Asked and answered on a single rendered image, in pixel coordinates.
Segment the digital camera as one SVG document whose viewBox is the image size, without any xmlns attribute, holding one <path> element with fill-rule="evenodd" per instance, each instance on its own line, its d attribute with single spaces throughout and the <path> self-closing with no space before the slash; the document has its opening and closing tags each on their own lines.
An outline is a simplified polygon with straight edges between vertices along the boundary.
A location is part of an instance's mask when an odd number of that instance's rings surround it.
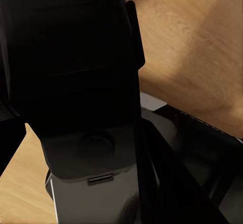
<svg viewBox="0 0 243 224">
<path fill-rule="evenodd" d="M 0 121 L 23 117 L 60 182 L 137 166 L 144 65 L 132 0 L 0 0 Z"/>
</svg>

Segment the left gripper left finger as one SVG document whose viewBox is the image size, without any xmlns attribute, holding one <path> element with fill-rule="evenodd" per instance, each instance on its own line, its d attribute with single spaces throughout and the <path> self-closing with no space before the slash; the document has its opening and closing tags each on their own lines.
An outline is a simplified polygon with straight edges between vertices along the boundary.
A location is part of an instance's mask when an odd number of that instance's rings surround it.
<svg viewBox="0 0 243 224">
<path fill-rule="evenodd" d="M 25 136 L 22 116 L 0 121 L 0 177 Z"/>
</svg>

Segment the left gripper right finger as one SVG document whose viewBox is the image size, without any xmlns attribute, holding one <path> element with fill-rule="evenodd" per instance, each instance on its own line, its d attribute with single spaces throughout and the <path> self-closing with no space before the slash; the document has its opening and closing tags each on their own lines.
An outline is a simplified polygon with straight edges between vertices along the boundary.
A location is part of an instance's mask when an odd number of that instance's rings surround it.
<svg viewBox="0 0 243 224">
<path fill-rule="evenodd" d="M 230 224 L 150 121 L 134 117 L 140 224 Z M 162 204 L 153 165 L 169 207 Z"/>
</svg>

